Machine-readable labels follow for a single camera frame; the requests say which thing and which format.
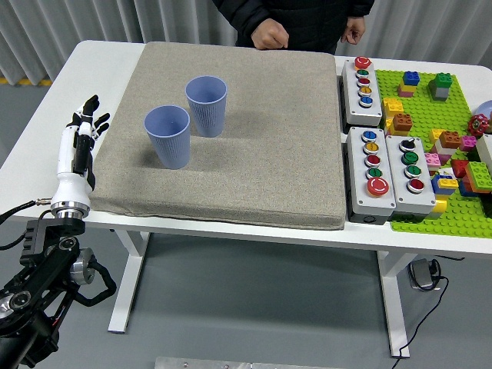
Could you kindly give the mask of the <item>person's right hand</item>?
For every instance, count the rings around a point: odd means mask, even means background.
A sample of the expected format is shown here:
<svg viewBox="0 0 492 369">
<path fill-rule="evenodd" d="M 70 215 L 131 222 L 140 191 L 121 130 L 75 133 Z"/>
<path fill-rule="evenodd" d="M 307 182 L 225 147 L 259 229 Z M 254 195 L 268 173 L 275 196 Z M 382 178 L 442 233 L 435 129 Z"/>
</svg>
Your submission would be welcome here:
<svg viewBox="0 0 492 369">
<path fill-rule="evenodd" d="M 254 47 L 259 50 L 275 50 L 288 47 L 289 34 L 279 22 L 265 19 L 251 34 Z"/>
</svg>

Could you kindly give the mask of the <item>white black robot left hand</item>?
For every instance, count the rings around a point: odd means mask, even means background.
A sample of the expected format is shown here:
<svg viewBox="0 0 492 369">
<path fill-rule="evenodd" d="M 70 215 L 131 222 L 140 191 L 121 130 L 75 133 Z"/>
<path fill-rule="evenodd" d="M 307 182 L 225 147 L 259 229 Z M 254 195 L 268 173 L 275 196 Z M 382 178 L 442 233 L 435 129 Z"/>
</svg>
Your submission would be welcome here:
<svg viewBox="0 0 492 369">
<path fill-rule="evenodd" d="M 69 212 L 79 217 L 90 210 L 89 194 L 95 189 L 92 150 L 99 137 L 109 129 L 109 113 L 95 119 L 99 107 L 97 95 L 90 97 L 74 114 L 61 134 L 58 151 L 58 188 L 51 199 L 52 214 L 59 217 Z"/>
</svg>

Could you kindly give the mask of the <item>person's left hand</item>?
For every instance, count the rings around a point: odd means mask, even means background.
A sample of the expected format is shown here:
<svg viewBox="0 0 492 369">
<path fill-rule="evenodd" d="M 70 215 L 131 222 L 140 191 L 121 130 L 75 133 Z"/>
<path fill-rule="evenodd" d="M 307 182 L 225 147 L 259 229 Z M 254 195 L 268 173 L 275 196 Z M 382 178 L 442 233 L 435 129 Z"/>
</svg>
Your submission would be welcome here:
<svg viewBox="0 0 492 369">
<path fill-rule="evenodd" d="M 362 39 L 366 30 L 364 17 L 349 17 L 344 33 L 341 36 L 341 42 L 347 42 L 351 45 L 357 45 Z"/>
</svg>

